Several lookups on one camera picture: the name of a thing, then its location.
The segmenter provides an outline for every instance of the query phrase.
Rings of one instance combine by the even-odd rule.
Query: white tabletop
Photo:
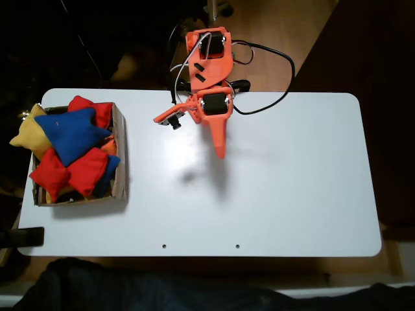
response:
[[[264,112],[234,112],[225,160],[189,115],[176,131],[153,122],[171,106],[168,91],[52,89],[41,104],[66,106],[75,95],[115,102],[125,116],[129,201],[38,207],[28,178],[19,227],[43,226],[45,243],[23,254],[366,257],[381,249],[353,95],[291,93]],[[248,111],[280,95],[245,93],[234,103]]]

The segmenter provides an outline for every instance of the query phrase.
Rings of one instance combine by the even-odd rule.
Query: orange 3d-printed part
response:
[[[199,38],[210,32],[215,35],[215,46],[207,52],[201,46],[189,59],[190,84],[193,95],[185,103],[177,104],[154,119],[162,125],[180,127],[178,118],[189,112],[193,120],[211,129],[213,145],[219,158],[226,154],[226,123],[233,112],[232,89],[224,82],[231,73],[233,58],[231,35],[224,27],[196,30],[187,33],[187,52],[192,51]]]

